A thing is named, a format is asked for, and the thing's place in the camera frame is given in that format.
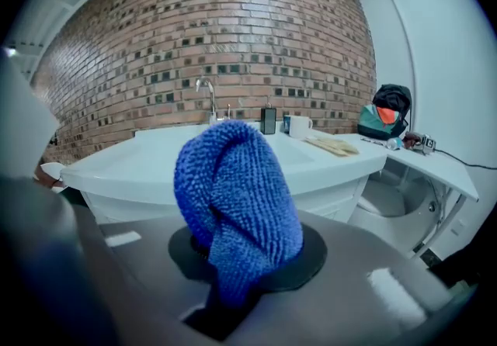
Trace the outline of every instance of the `backpack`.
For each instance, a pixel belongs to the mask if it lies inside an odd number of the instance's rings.
[[[388,140],[404,132],[405,117],[411,108],[411,92],[401,85],[382,85],[373,104],[362,108],[357,132],[365,137]]]

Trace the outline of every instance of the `chrome faucet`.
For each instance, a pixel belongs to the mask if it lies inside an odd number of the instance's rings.
[[[206,85],[209,88],[210,93],[210,115],[209,115],[209,124],[215,124],[218,121],[223,121],[225,119],[230,118],[230,106],[228,105],[228,116],[223,118],[217,118],[216,114],[216,93],[214,91],[214,86],[206,77],[201,77],[196,80],[195,86],[196,91],[199,91],[201,85]]]

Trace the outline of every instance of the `blue towel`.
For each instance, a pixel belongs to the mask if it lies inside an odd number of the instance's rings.
[[[240,307],[261,276],[301,250],[297,211],[264,136],[242,121],[204,131],[181,150],[176,200],[200,245],[210,248],[218,293]]]

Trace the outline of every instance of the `brick wall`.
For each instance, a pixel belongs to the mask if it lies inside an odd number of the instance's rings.
[[[48,160],[71,163],[135,130],[205,123],[217,107],[260,119],[266,96],[315,128],[354,132],[375,91],[359,0],[89,0],[33,77],[61,122]]]

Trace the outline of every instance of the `white mug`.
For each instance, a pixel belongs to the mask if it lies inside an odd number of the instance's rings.
[[[312,120],[309,117],[290,116],[290,136],[295,139],[305,139],[312,128]]]

